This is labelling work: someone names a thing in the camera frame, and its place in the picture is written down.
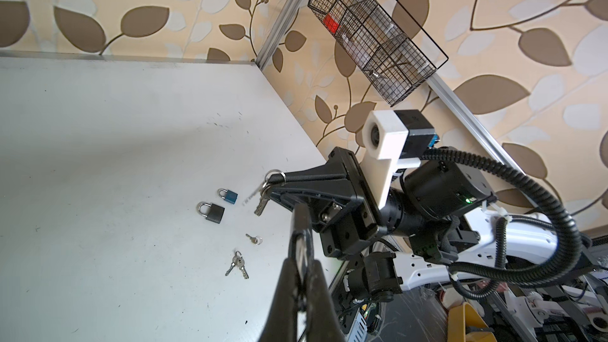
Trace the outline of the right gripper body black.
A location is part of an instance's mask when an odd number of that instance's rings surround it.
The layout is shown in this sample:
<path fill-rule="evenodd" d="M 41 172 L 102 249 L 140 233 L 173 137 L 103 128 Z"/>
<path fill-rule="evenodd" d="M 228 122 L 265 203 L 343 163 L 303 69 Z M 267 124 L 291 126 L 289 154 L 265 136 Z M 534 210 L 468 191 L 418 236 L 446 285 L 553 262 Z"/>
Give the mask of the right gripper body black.
<path fill-rule="evenodd" d="M 345 176 L 327 182 L 330 194 L 318 234 L 325 256 L 347 261 L 386 236 L 387 226 L 353 152 L 334 148 L 326 167 L 332 164 Z"/>

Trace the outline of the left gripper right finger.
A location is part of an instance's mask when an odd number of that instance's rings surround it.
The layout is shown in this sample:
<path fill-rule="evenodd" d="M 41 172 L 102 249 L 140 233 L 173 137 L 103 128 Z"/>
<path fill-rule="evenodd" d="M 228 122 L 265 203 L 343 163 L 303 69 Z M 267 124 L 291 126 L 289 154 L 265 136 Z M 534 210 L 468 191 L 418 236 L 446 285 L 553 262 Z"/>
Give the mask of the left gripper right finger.
<path fill-rule="evenodd" d="M 324 270 L 314 258 L 314 242 L 311 231 L 305 231 L 304 246 L 306 273 L 304 274 L 305 299 L 307 306 L 306 341 L 344 341 L 333 300 L 329 294 Z"/>

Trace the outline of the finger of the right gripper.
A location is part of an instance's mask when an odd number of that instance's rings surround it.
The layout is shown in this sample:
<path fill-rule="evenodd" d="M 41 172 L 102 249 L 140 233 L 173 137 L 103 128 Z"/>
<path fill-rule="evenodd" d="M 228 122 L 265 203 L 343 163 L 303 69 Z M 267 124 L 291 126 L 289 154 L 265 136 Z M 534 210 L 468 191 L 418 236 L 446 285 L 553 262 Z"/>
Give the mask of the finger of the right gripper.
<path fill-rule="evenodd" d="M 265 179 L 266 187 L 290 183 L 352 187 L 348 171 L 341 163 L 326 163 L 322 166 L 293 172 L 274 170 Z"/>
<path fill-rule="evenodd" d="M 314 214 L 321 214 L 331 204 L 337 204 L 345 210 L 361 205 L 361 197 L 356 195 L 352 187 L 345 185 L 332 188 L 328 185 L 274 185 L 268 189 L 268 198 L 290 212 L 296 205 L 306 204 L 313 209 Z"/>

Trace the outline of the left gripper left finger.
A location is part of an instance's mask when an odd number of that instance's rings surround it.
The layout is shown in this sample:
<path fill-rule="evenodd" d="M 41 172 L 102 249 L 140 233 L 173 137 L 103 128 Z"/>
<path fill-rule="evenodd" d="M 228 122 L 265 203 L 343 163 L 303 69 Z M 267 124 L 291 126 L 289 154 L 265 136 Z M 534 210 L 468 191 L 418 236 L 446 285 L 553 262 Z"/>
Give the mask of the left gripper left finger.
<path fill-rule="evenodd" d="M 269 316 L 259 341 L 298 340 L 298 278 L 295 262 L 288 255 L 283 261 Z"/>

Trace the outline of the small blue padlock key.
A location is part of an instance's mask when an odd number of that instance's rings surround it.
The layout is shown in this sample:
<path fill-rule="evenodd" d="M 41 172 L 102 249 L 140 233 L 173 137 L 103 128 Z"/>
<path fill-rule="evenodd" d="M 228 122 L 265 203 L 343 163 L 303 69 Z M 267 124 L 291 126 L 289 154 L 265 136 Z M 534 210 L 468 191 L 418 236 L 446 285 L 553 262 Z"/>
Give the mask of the small blue padlock key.
<path fill-rule="evenodd" d="M 263 239 L 260 236 L 253 236 L 250 234 L 246 234 L 245 237 L 247 237 L 250 240 L 250 242 L 252 242 L 254 245 L 261 245 L 263 242 Z"/>

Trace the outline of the blue padlock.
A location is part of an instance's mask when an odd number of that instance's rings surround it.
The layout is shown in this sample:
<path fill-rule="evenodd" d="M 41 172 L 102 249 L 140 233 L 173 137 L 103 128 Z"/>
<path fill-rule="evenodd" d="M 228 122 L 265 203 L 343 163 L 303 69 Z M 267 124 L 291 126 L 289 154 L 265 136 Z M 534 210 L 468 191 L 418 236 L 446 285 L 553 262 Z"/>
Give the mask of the blue padlock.
<path fill-rule="evenodd" d="M 218 196 L 229 204 L 236 204 L 238 200 L 238 194 L 236 192 L 225 188 L 220 188 L 218 190 Z"/>

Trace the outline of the black padlock key bunch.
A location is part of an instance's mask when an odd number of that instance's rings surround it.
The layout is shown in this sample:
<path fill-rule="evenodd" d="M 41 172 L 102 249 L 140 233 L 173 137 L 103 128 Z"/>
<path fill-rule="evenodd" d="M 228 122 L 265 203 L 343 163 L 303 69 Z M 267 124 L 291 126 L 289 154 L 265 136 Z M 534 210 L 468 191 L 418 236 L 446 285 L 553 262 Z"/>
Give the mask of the black padlock key bunch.
<path fill-rule="evenodd" d="M 238 250 L 234 252 L 234 255 L 231 260 L 231 265 L 229 269 L 226 270 L 225 276 L 229 276 L 231 272 L 233 272 L 235 269 L 239 270 L 242 273 L 242 276 L 245 280 L 248 280 L 250 278 L 245 267 L 245 259 L 242 256 L 242 253 Z"/>

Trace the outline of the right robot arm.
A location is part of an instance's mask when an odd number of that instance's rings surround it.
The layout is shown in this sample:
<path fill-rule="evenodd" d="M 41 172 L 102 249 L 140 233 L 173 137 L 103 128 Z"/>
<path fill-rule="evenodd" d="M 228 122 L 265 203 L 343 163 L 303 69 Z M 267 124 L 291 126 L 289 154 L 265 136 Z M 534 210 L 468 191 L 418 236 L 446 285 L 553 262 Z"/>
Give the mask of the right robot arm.
<path fill-rule="evenodd" d="M 428 283 L 486 279 L 543 288 L 594 268 L 590 239 L 563 204 L 516 169 L 452 148 L 369 150 L 362 160 L 334 149 L 312 169 L 270 172 L 268 202 L 304 213 L 327 257 L 348 261 L 337 303 L 388 302 Z"/>

